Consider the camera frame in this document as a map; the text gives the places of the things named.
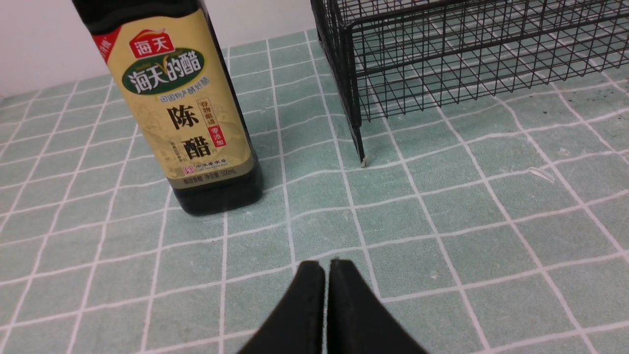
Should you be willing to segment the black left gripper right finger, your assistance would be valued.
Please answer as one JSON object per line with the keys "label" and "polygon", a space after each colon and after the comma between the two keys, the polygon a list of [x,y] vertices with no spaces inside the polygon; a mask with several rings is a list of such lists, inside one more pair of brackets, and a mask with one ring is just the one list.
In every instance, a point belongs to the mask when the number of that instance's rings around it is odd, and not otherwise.
{"label": "black left gripper right finger", "polygon": [[370,290],[350,260],[330,262],[329,354],[426,354]]}

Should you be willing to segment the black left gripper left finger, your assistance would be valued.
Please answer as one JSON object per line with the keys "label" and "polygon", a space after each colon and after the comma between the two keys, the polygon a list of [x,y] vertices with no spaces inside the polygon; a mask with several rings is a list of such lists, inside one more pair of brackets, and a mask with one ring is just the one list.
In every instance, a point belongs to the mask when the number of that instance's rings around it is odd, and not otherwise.
{"label": "black left gripper left finger", "polygon": [[320,354],[326,278],[317,261],[303,261],[285,295],[240,354]]}

